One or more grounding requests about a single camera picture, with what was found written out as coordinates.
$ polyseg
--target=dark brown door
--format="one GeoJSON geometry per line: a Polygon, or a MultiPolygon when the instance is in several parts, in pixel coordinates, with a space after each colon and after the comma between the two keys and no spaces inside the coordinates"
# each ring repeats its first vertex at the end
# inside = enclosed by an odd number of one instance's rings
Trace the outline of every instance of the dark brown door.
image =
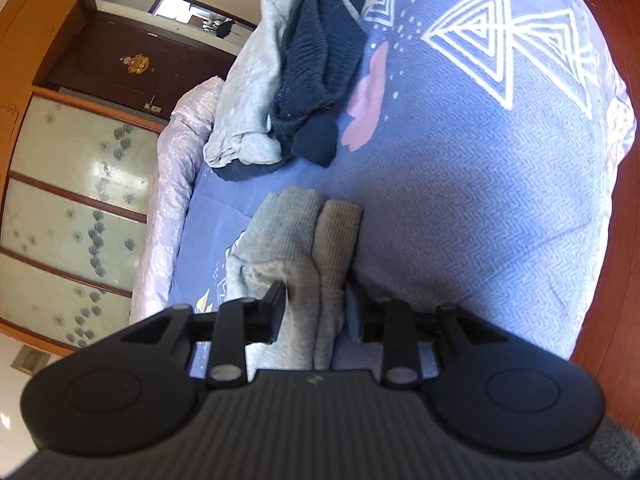
{"type": "Polygon", "coordinates": [[[47,77],[63,86],[168,119],[178,99],[236,56],[150,25],[95,14],[47,77]]]}

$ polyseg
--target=red wooden floor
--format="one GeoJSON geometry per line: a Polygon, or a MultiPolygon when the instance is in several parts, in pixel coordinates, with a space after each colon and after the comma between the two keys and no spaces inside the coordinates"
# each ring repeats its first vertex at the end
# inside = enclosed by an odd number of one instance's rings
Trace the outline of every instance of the red wooden floor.
{"type": "MultiPolygon", "coordinates": [[[[640,0],[585,0],[602,29],[640,116],[640,0]]],[[[600,382],[607,411],[640,434],[640,152],[618,171],[609,245],[572,357],[600,382]]]]}

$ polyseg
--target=blue blanket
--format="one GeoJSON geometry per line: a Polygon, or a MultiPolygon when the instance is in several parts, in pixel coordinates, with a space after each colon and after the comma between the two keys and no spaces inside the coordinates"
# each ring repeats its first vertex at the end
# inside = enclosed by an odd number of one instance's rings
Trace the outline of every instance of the blue blanket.
{"type": "MultiPolygon", "coordinates": [[[[371,295],[457,303],[568,358],[603,254],[616,98],[586,6],[377,0],[361,26],[332,165],[296,160],[245,182],[203,165],[170,302],[217,309],[225,252],[266,195],[313,187],[364,208],[353,271],[371,295]]],[[[379,366],[380,348],[346,339],[334,367],[379,366]]]]}

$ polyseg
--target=bed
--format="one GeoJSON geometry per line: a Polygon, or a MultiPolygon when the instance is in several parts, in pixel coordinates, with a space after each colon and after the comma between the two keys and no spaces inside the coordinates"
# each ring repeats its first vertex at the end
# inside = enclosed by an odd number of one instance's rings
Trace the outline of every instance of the bed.
{"type": "MultiPolygon", "coordinates": [[[[215,311],[225,297],[226,254],[267,194],[313,187],[363,206],[352,270],[372,296],[419,310],[457,303],[569,358],[604,259],[617,167],[634,140],[625,85],[581,0],[541,0],[525,16],[510,3],[511,36],[497,44],[517,50],[506,54],[518,73],[511,90],[497,69],[493,82],[482,78],[478,56],[465,51],[476,61],[465,64],[461,49],[447,46],[460,47],[459,38],[442,25],[452,16],[459,24],[468,17],[462,10],[478,2],[504,11],[505,0],[433,1],[442,8],[433,11],[430,35],[402,14],[431,49],[405,70],[391,71],[389,61],[380,95],[371,83],[379,39],[393,32],[385,55],[396,55],[405,36],[393,15],[414,0],[367,0],[370,44],[327,170],[296,160],[271,175],[225,182],[202,163],[223,82],[213,78],[178,102],[159,138],[132,321],[175,303],[215,311]],[[562,70],[550,70],[547,58],[562,70]],[[402,94],[398,80],[409,74],[428,99],[402,94]],[[395,111],[378,110],[370,127],[376,95],[383,110],[395,111]]],[[[487,16],[472,16],[474,27],[487,16]]],[[[355,345],[343,333],[333,366],[377,371],[381,355],[380,346],[355,345]]],[[[427,346],[422,362],[433,374],[427,346]]],[[[201,351],[192,373],[205,364],[201,351]]]]}

